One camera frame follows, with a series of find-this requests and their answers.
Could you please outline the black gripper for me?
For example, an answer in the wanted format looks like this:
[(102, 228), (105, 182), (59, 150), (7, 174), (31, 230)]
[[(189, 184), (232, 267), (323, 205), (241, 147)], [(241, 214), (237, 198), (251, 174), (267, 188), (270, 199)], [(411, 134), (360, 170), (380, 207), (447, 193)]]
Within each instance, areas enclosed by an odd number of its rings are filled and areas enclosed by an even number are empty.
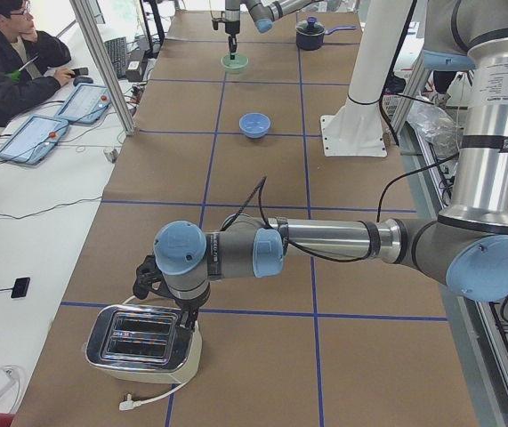
[(230, 60), (235, 60), (238, 48), (237, 36), (240, 32), (240, 11), (222, 11), (220, 16), (211, 14), (211, 21), (214, 30), (217, 30), (220, 24), (224, 25), (225, 33), (228, 35)]
[(181, 317), (177, 326), (184, 329), (194, 329), (198, 320), (199, 309), (207, 302), (210, 296), (210, 283), (206, 278), (201, 278), (198, 284), (190, 290), (181, 290), (176, 285), (181, 279), (189, 276), (164, 275), (156, 264), (154, 255), (147, 255), (142, 264), (136, 269), (136, 278), (133, 283), (133, 295), (139, 300), (144, 300), (149, 293), (173, 300), (181, 309)]

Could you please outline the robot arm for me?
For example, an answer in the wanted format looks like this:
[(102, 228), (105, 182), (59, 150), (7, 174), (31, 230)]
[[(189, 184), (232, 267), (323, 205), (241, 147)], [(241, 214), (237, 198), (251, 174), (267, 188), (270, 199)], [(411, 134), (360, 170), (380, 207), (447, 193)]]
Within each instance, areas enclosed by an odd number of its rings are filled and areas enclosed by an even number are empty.
[[(343, 104), (366, 28), (363, 12), (322, 12), (335, 33), (314, 52), (299, 50), (297, 12), (260, 34), (242, 20), (241, 75), (222, 71), (221, 31), (202, 6), (172, 18), (138, 114), (127, 195), (134, 226), (117, 261), (130, 286), (152, 238), (168, 222), (214, 230), (264, 182), (262, 211), (287, 218), (372, 221), (412, 218), (417, 203), (396, 147), (386, 157), (328, 157), (319, 119)], [(380, 261), (337, 263), (289, 256), (281, 274), (216, 282), (199, 322), (206, 333), (239, 326), (426, 326), (446, 316), (436, 285)]]
[(211, 17), (213, 29), (217, 30), (220, 24), (225, 27), (225, 33), (228, 35), (229, 56), (234, 60), (237, 54), (238, 41), (237, 35), (240, 32), (241, 5), (246, 9), (260, 33), (268, 32), (272, 29), (273, 23), (280, 20), (290, 13), (297, 12), (302, 8), (313, 4), (311, 0), (283, 0), (270, 1), (264, 5), (259, 0), (226, 0), (224, 9), (219, 17)]

